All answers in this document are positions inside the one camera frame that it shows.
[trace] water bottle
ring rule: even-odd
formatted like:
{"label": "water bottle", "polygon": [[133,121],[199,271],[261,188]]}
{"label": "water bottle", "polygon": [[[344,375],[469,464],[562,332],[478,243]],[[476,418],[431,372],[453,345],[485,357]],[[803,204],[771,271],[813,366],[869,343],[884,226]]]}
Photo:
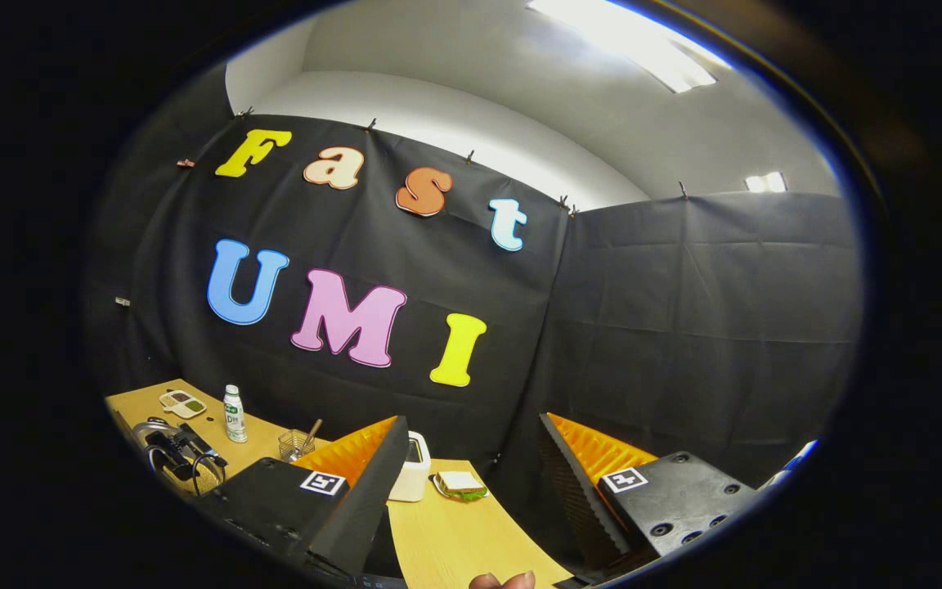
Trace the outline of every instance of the water bottle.
{"label": "water bottle", "polygon": [[246,441],[246,416],[242,412],[239,388],[229,384],[224,388],[224,416],[227,418],[227,437],[233,443]]}

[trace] yellow letter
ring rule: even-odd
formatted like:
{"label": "yellow letter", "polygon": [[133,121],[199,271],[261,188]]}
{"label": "yellow letter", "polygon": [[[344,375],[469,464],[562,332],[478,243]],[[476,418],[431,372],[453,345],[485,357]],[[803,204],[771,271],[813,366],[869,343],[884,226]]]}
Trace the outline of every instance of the yellow letter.
{"label": "yellow letter", "polygon": [[239,149],[231,154],[231,159],[217,168],[217,175],[238,178],[246,173],[246,160],[249,160],[250,165],[259,164],[267,157],[273,146],[288,144],[292,138],[293,134],[289,131],[254,129],[246,133],[246,141],[243,141]]}
{"label": "yellow letter", "polygon": [[321,160],[312,161],[303,169],[303,179],[316,184],[330,184],[338,190],[347,190],[358,183],[359,169],[366,157],[357,149],[325,148],[319,152]]}
{"label": "yellow letter", "polygon": [[449,342],[446,343],[446,351],[442,352],[442,361],[431,371],[431,380],[452,387],[467,387],[471,383],[468,375],[471,352],[475,340],[486,332],[486,324],[477,317],[460,313],[450,313],[446,323],[449,324]]}

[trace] pen holder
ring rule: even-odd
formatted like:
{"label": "pen holder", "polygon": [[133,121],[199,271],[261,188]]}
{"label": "pen holder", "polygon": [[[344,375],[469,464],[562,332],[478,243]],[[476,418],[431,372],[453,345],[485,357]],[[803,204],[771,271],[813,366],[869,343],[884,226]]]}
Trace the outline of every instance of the pen holder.
{"label": "pen holder", "polygon": [[299,431],[299,429],[291,429],[281,434],[281,436],[278,436],[278,456],[284,462],[292,462],[314,452],[315,440],[311,440],[311,443],[303,449],[303,454],[300,452],[304,440],[307,440],[307,433]]}

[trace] hand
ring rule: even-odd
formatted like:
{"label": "hand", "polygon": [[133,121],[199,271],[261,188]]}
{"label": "hand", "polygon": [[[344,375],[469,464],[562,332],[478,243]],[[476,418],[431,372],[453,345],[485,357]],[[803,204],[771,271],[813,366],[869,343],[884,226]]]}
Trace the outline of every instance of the hand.
{"label": "hand", "polygon": [[479,574],[478,577],[471,579],[468,589],[534,589],[536,586],[536,577],[533,571],[528,573],[516,574],[508,579],[504,585],[493,577],[493,573]]}

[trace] letter m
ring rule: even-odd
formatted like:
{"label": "letter m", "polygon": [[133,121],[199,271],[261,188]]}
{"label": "letter m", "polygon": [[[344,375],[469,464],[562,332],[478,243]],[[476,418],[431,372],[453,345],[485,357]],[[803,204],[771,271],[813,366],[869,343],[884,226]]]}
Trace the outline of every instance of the letter m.
{"label": "letter m", "polygon": [[404,292],[378,286],[351,309],[343,278],[338,273],[313,269],[307,273],[307,279],[311,282],[311,299],[307,301],[300,331],[293,333],[290,342],[304,350],[321,350],[318,331],[325,324],[325,336],[333,354],[340,354],[358,332],[358,344],[348,351],[353,361],[376,368],[392,365],[388,340],[395,316],[406,302]]}

